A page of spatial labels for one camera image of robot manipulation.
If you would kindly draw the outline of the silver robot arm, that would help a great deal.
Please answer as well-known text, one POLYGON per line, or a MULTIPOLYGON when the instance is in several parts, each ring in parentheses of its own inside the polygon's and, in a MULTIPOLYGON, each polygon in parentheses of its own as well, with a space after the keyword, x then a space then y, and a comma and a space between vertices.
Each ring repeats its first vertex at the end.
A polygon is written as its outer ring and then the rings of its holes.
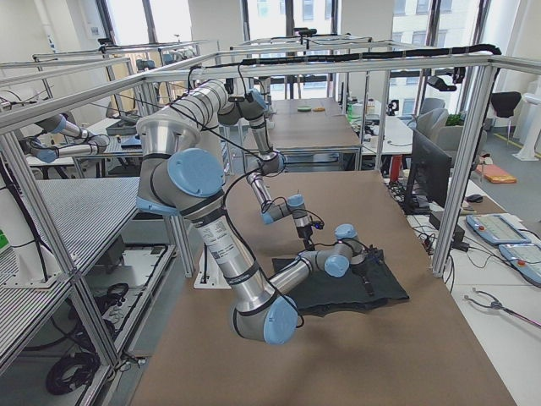
POLYGON ((162 216, 180 215, 193 223, 237 295, 231 325, 240 337, 286 343, 295 333, 299 317, 288 292, 315 271, 343 277, 368 256, 369 249, 358 240, 354 226, 342 224, 329 249, 304 251, 267 277, 248 245, 233 231, 221 202, 222 166, 197 146, 199 131, 187 120, 159 112, 140 119, 137 132, 144 152, 137 207, 162 216))
POLYGON ((313 229, 318 225, 308 213, 304 198, 293 195, 276 202, 267 190, 264 177, 278 174, 286 166, 286 160, 274 148, 269 139, 265 112, 267 105, 263 96, 256 90, 245 91, 241 96, 229 96, 226 105, 218 112, 218 122, 233 125, 243 118, 248 121, 258 154, 248 170, 247 182, 260 204, 260 213, 264 223, 271 224, 285 217, 293 219, 298 237, 306 250, 313 250, 313 229))

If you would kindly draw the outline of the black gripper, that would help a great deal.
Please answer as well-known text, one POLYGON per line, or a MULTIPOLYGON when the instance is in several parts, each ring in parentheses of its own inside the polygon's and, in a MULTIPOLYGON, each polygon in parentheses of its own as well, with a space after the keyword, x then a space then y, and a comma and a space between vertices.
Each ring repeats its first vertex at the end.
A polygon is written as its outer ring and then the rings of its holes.
POLYGON ((310 224, 296 227, 298 237, 303 240, 304 248, 306 250, 314 250, 314 243, 311 241, 313 229, 310 224))
MULTIPOLYGON (((362 263, 364 271, 378 271, 385 265, 385 254, 382 249, 370 245, 367 255, 362 263)), ((366 275, 362 275, 363 286, 369 296, 374 296, 374 288, 372 282, 366 275)))

